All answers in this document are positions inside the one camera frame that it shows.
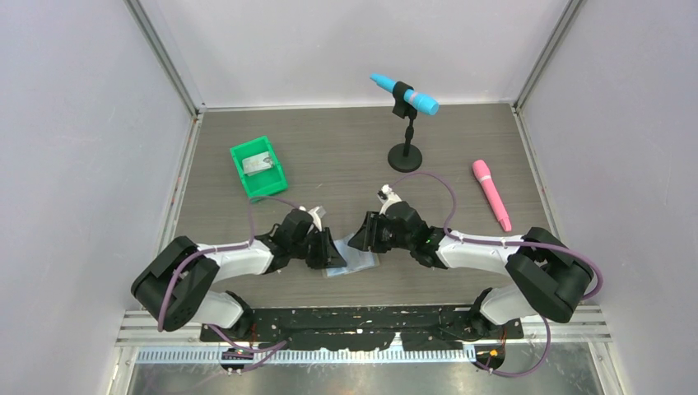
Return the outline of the grey leather card holder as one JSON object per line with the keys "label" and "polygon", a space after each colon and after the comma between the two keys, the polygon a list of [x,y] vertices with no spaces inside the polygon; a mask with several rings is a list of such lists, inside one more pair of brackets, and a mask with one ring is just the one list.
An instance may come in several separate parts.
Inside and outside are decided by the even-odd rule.
{"label": "grey leather card holder", "polygon": [[352,236],[353,234],[350,234],[344,239],[334,240],[337,251],[346,261],[347,265],[345,267],[326,268],[323,272],[325,277],[339,277],[379,266],[379,258],[377,254],[360,251],[348,246],[348,241]]}

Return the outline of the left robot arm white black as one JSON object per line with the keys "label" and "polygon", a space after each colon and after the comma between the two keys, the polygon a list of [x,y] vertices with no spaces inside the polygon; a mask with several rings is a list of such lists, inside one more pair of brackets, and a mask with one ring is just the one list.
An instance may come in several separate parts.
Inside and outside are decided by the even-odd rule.
{"label": "left robot arm white black", "polygon": [[244,340],[254,313],[232,291],[214,292],[215,283],[233,277],[277,272],[292,259],[311,269],[345,267],[330,230],[321,222],[322,207],[289,211],[265,234],[240,244],[197,244],[178,236],[151,261],[131,286],[133,297],[156,319],[161,332],[193,322]]}

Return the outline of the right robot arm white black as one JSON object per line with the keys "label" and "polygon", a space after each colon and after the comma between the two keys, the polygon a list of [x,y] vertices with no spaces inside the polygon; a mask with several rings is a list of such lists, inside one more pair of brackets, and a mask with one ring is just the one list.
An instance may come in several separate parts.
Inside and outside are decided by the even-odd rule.
{"label": "right robot arm white black", "polygon": [[348,244],[372,253],[404,249],[424,267],[508,276],[510,285],[485,289],[470,309],[470,327],[484,338],[492,337],[505,323],[532,315],[569,322],[595,277],[589,263],[572,257],[543,228],[533,227],[525,235],[509,238],[478,238],[428,225],[407,202],[367,212]]}

